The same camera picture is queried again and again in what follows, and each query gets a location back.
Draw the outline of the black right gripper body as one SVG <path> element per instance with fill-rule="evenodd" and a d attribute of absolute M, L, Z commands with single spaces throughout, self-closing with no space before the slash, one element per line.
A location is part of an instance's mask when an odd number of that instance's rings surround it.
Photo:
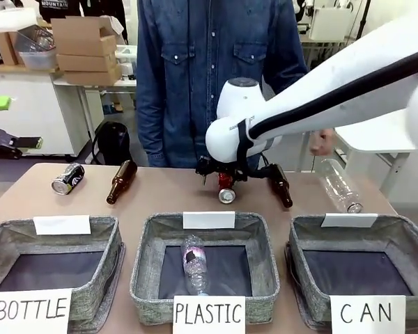
<path fill-rule="evenodd" d="M 231 176 L 235 172 L 238 172 L 241 174 L 241 180 L 239 182 L 245 182 L 247 181 L 248 177 L 250 176 L 250 172 L 244 168 L 240 168 L 240 164 L 238 162 L 229 162 L 224 163 L 217 161 L 213 159 L 212 157 L 205 157 L 201 156 L 199 157 L 195 173 L 197 175 L 201 175 L 202 177 L 207 177 L 208 175 L 212 173 L 219 172 L 222 174 L 222 178 L 227 179 L 231 182 Z"/>

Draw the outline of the person's left hand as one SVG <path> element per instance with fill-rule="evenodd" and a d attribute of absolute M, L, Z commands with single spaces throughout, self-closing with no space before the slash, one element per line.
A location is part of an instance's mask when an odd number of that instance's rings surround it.
<path fill-rule="evenodd" d="M 313 156 L 330 155 L 334 149 L 335 132 L 333 129 L 324 129 L 313 132 L 310 136 L 309 150 Z"/>

